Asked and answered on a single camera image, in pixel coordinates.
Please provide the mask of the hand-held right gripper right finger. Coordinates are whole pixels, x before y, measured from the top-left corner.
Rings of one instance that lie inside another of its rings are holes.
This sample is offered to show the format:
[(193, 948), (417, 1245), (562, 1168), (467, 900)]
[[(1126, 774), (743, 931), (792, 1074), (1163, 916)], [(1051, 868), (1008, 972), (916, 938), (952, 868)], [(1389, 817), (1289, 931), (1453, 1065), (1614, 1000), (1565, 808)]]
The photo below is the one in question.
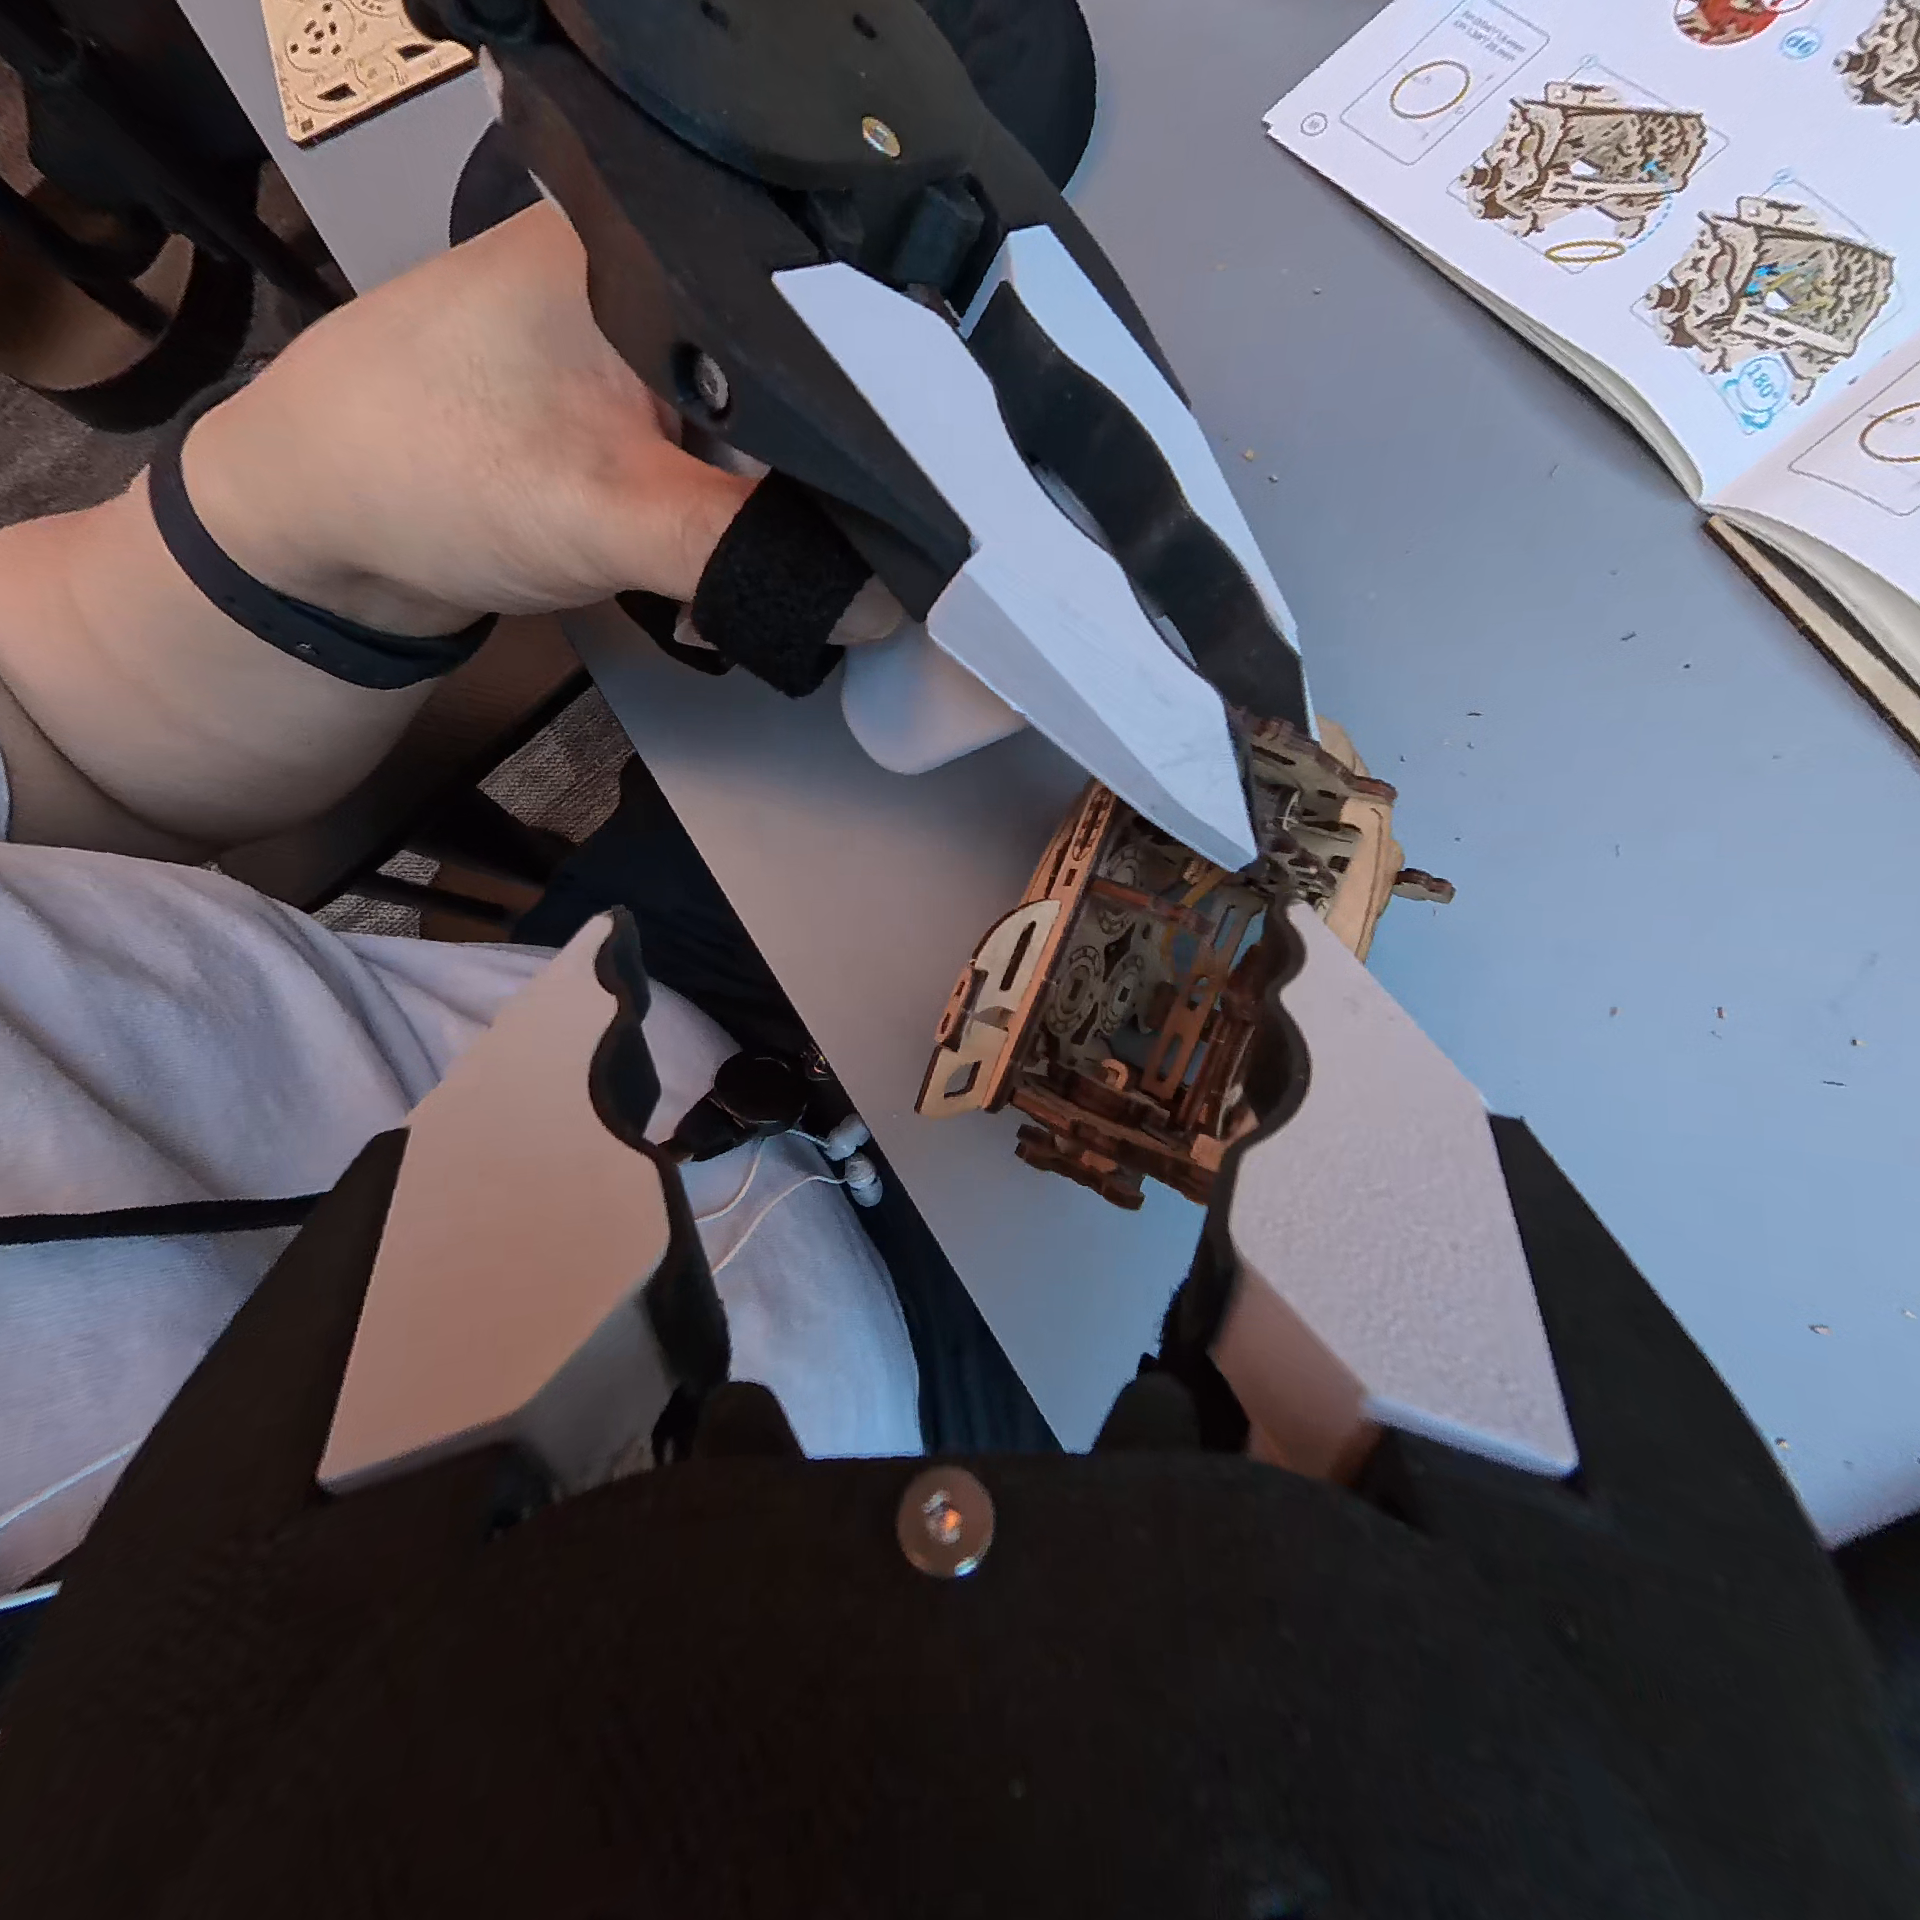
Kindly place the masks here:
[(1403, 1427), (1573, 1473), (1486, 1100), (1311, 900), (1277, 920), (1245, 1096), (1163, 1319), (1207, 1445), (1355, 1482)]

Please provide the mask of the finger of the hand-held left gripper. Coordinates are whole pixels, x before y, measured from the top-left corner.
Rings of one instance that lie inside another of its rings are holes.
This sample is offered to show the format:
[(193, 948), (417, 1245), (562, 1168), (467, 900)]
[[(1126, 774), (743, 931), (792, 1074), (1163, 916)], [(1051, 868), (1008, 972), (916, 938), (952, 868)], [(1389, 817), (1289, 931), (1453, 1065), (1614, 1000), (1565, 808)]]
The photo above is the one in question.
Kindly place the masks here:
[(1224, 702), (1315, 734), (1293, 620), (1200, 420), (1051, 227), (1001, 240), (964, 343), (1020, 463), (1123, 567)]
[(1255, 863), (1224, 698), (1163, 644), (1123, 567), (1051, 502), (964, 331), (854, 266), (792, 266), (779, 290), (971, 529), (921, 609), (927, 644), (1174, 845), (1224, 868)]

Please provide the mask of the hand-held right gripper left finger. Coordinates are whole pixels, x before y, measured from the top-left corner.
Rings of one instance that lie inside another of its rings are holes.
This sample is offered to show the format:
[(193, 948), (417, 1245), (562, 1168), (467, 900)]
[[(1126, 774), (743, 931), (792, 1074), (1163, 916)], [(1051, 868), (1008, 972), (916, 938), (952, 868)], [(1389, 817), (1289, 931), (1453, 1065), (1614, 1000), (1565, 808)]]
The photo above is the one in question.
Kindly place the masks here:
[(511, 1441), (575, 1495), (730, 1374), (647, 1009), (638, 920), (593, 916), (409, 1112), (316, 1488)]

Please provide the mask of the wooden mechanical puzzle model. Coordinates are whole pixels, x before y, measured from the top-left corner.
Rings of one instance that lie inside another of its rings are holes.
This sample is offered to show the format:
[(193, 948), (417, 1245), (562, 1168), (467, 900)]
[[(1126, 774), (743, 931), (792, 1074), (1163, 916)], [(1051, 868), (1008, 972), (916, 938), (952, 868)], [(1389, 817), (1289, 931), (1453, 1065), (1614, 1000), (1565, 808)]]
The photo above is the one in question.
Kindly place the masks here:
[(971, 948), (916, 1116), (1017, 1112), (1017, 1155), (1114, 1210), (1143, 1185), (1207, 1205), (1246, 1128), (1255, 997), (1277, 980), (1277, 920), (1315, 908), (1367, 960), (1392, 894), (1445, 900), (1405, 868), (1392, 784), (1335, 720), (1315, 734), (1246, 726), (1246, 817), (1265, 857), (1224, 868), (1153, 829), (1107, 784), (1081, 784), (1020, 900)]

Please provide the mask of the person's left forearm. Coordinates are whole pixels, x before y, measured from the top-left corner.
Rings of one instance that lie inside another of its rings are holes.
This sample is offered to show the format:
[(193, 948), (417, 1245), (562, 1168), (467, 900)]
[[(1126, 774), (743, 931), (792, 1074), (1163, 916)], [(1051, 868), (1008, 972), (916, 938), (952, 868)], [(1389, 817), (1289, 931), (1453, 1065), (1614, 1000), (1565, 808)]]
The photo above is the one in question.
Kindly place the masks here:
[(0, 545), (15, 845), (217, 857), (302, 829), (430, 698), (341, 685), (211, 609), (161, 545), (145, 472)]

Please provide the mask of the grey desk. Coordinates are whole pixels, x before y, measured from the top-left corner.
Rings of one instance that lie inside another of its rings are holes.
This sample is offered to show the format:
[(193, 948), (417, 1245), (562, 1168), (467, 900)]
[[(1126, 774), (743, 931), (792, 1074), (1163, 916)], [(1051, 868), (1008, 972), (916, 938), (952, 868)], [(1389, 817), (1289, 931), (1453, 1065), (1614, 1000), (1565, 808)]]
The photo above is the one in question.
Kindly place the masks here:
[[(1913, 759), (1587, 391), (1265, 138), (1377, 9), (1081, 9), (1079, 210), (1163, 339), (1305, 627), (1315, 712), (1418, 868), (1367, 948), (1523, 1116), (1762, 1452), (1847, 1540), (1913, 1517)], [(954, 960), (1079, 765), (875, 772), (783, 702), (562, 620), (1064, 1445), (1090, 1445), (1198, 1210), (911, 1116)]]

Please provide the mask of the person's left hand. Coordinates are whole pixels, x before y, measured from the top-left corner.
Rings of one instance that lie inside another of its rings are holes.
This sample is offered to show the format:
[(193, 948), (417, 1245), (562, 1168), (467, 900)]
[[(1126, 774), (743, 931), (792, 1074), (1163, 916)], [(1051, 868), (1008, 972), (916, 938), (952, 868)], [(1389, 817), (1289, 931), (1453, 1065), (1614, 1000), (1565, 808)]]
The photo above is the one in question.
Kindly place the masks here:
[(551, 196), (302, 331), (188, 434), (179, 478), (245, 575), (400, 640), (688, 603), (761, 494), (675, 447)]

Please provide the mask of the black badge reel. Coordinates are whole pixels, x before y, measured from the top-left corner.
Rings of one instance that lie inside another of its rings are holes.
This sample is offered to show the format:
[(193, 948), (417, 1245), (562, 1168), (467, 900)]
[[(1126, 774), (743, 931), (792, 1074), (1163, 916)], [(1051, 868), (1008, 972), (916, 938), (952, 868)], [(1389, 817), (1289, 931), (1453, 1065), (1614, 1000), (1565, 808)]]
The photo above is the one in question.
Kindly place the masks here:
[(818, 1087), (821, 1074), (804, 1066), (795, 1055), (740, 1048), (717, 1065), (712, 1087), (675, 1116), (666, 1155), (717, 1162), (743, 1145), (792, 1136), (813, 1116)]

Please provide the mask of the black wrist rest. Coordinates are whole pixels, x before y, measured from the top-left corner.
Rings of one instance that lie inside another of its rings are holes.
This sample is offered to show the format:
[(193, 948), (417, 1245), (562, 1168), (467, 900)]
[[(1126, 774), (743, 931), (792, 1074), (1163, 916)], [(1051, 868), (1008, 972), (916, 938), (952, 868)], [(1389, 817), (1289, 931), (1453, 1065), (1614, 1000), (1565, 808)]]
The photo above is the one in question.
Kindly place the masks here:
[(498, 71), (521, 164), (593, 290), (740, 339), (792, 266), (854, 266), (952, 322), (1051, 227), (1095, 117), (1081, 9), (526, 0), (409, 9)]

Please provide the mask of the white instruction booklet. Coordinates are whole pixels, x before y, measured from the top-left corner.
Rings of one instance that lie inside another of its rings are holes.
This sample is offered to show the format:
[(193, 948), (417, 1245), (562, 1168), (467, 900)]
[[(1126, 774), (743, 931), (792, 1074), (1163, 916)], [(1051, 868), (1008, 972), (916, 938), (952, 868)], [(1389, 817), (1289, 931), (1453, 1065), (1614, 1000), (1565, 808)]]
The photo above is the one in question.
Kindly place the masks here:
[(1265, 134), (1606, 395), (1706, 520), (1920, 596), (1920, 9), (1403, 0)]

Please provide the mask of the black chair base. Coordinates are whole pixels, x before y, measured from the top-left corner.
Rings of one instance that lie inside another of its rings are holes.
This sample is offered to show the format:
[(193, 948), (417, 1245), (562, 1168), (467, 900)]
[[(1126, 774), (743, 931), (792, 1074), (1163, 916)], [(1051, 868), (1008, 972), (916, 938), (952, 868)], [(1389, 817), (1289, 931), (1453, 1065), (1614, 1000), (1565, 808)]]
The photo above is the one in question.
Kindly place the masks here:
[(7, 0), (32, 188), (7, 178), (7, 377), (153, 434), (233, 377), (251, 290), (348, 302), (315, 227), (263, 227), (263, 138), (175, 0)]

